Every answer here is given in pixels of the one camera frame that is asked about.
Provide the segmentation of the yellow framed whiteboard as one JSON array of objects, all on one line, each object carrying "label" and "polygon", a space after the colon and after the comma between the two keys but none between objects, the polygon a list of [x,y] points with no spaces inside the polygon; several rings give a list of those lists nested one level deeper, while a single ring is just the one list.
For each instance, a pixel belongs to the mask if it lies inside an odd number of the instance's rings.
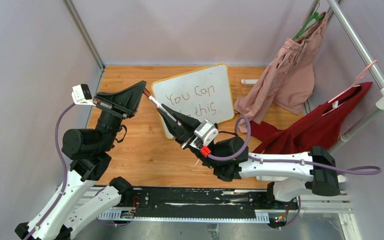
[{"label": "yellow framed whiteboard", "polygon": [[219,124],[235,115],[224,63],[156,81],[151,92],[159,103],[199,121]]}]

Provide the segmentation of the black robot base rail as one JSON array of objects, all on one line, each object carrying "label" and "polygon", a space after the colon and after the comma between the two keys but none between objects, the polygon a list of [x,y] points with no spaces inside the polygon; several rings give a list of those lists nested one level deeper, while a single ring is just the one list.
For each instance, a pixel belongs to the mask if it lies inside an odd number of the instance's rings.
[{"label": "black robot base rail", "polygon": [[99,211],[95,219],[109,225],[128,222],[267,224],[280,228],[309,214],[351,214],[345,192],[312,193],[288,202],[268,201],[264,189],[136,186],[129,202]]}]

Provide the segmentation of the brown marker cap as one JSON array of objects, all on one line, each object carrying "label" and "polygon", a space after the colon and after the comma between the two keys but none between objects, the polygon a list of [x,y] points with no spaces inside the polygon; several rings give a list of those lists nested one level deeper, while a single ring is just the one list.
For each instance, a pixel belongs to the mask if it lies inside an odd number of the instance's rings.
[{"label": "brown marker cap", "polygon": [[149,97],[152,95],[151,92],[150,92],[149,90],[147,90],[146,88],[143,89],[143,94],[144,94],[147,98],[149,98]]}]

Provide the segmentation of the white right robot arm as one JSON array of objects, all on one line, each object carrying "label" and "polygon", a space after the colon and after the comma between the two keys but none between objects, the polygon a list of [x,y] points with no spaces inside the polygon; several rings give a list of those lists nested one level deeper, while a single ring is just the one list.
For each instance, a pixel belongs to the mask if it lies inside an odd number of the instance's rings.
[{"label": "white right robot arm", "polygon": [[218,179],[271,179],[265,201],[272,209],[300,195],[340,194],[335,160],[321,146],[292,154],[253,153],[249,152],[249,137],[242,139],[235,132],[231,138],[214,142],[219,134],[217,124],[207,119],[200,121],[161,103],[156,104],[156,109],[180,147],[190,150]]}]

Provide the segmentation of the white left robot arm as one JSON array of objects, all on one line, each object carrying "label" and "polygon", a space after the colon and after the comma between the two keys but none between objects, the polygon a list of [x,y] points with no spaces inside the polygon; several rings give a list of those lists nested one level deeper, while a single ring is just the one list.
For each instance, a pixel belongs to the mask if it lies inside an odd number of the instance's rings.
[{"label": "white left robot arm", "polygon": [[118,142],[117,134],[126,129],[122,122],[136,114],[145,88],[145,81],[119,92],[95,95],[84,83],[72,88],[73,105],[94,106],[100,109],[100,116],[94,128],[69,129],[62,141],[56,141],[59,157],[69,158],[71,163],[63,166],[63,181],[41,212],[31,221],[17,225],[15,233],[20,239],[71,240],[113,206],[138,208],[133,186],[120,176],[87,203],[80,207],[77,203],[107,170],[112,159],[109,152]]}]

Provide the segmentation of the white marker pen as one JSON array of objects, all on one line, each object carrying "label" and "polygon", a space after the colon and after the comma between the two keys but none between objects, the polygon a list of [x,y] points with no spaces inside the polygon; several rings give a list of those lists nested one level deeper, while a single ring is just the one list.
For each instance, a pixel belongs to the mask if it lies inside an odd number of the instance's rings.
[{"label": "white marker pen", "polygon": [[176,123],[179,123],[173,115],[171,115],[163,106],[161,103],[159,103],[152,95],[148,97],[158,109],[160,109],[165,115],[167,115],[171,120],[173,120]]}]

